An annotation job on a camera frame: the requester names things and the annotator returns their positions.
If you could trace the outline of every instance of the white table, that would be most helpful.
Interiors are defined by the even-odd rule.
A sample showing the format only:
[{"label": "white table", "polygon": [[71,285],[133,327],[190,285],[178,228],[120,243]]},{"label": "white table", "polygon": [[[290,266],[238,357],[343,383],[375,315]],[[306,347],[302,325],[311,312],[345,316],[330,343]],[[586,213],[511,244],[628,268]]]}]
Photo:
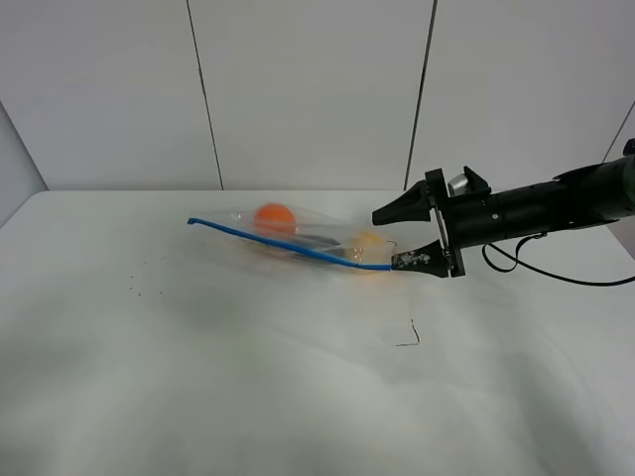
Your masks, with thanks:
[{"label": "white table", "polygon": [[[397,194],[33,197],[0,229],[0,473],[635,474],[635,286],[501,275],[478,249],[460,279],[359,274],[213,248],[186,225],[269,200],[364,223]],[[524,257],[635,274],[604,228]],[[397,346],[411,319],[421,343]]]}]

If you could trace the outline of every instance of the transparent bag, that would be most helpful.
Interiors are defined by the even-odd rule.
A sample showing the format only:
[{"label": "transparent bag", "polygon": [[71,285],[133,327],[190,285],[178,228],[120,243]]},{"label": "transparent bag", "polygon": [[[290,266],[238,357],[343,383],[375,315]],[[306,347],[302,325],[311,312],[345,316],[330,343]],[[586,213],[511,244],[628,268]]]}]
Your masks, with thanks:
[{"label": "transparent bag", "polygon": [[395,252],[395,243],[375,231],[280,203],[198,214],[188,224],[362,270],[389,271]]}]

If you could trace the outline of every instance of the black wire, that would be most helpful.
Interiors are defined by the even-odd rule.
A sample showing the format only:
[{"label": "black wire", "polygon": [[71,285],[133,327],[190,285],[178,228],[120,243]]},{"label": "black wire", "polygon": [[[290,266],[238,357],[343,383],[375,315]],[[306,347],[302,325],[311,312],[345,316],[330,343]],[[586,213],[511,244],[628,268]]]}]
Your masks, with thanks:
[{"label": "black wire", "polygon": [[608,159],[608,155],[611,153],[611,150],[613,149],[613,146],[615,145],[615,142],[617,142],[617,138],[622,133],[622,129],[624,129],[624,126],[628,122],[628,118],[631,115],[631,112],[633,112],[633,108],[635,108],[635,101],[633,101],[633,104],[631,104],[631,108],[626,113],[626,117],[622,121],[622,125],[619,126],[619,129],[617,130],[617,134],[615,134],[615,137],[613,137],[611,145],[608,146],[608,151],[606,151],[606,154],[604,154],[604,159],[602,159],[602,162],[600,162],[601,164],[604,164],[606,162],[606,159]]},{"label": "black wire", "polygon": [[[611,281],[611,282],[607,282],[607,283],[596,283],[593,281],[580,281],[580,280],[573,280],[571,278],[565,278],[564,276],[559,276],[559,275],[555,275],[553,273],[549,273],[548,271],[543,271],[540,270],[538,268],[535,268],[531,265],[528,265],[527,263],[522,262],[521,260],[518,259],[518,254],[520,253],[520,249],[525,246],[525,244],[530,241],[530,240],[539,240],[541,238],[544,238],[545,236],[547,236],[547,233],[542,233],[540,235],[533,235],[533,236],[528,236],[523,238],[522,240],[520,240],[518,242],[518,244],[516,245],[516,250],[515,250],[515,255],[516,256],[512,256],[509,253],[507,253],[506,251],[501,250],[498,246],[496,245],[492,245],[491,243],[487,244],[487,245],[483,245],[483,248],[481,249],[481,254],[483,255],[483,259],[485,260],[485,263],[487,263],[490,268],[493,268],[494,270],[500,272],[500,273],[511,273],[512,271],[514,271],[516,269],[516,267],[518,265],[523,266],[525,268],[527,268],[528,270],[534,271],[536,273],[539,273],[543,276],[547,276],[549,278],[553,278],[555,280],[560,280],[560,281],[564,281],[566,283],[572,283],[574,285],[580,285],[580,286],[595,286],[595,287],[600,287],[600,288],[608,288],[611,286],[621,286],[621,285],[627,285],[629,283],[633,283],[635,282],[635,276],[631,277],[631,278],[626,278],[625,280],[620,280],[620,281]],[[514,262],[514,266],[512,266],[511,268],[508,269],[503,269],[503,268],[499,268],[498,266],[494,265],[491,260],[489,259],[489,257],[487,256],[487,252],[486,249],[487,247],[493,248],[494,250],[496,250],[498,253],[500,253],[501,255],[509,258],[510,260],[512,260]]]}]

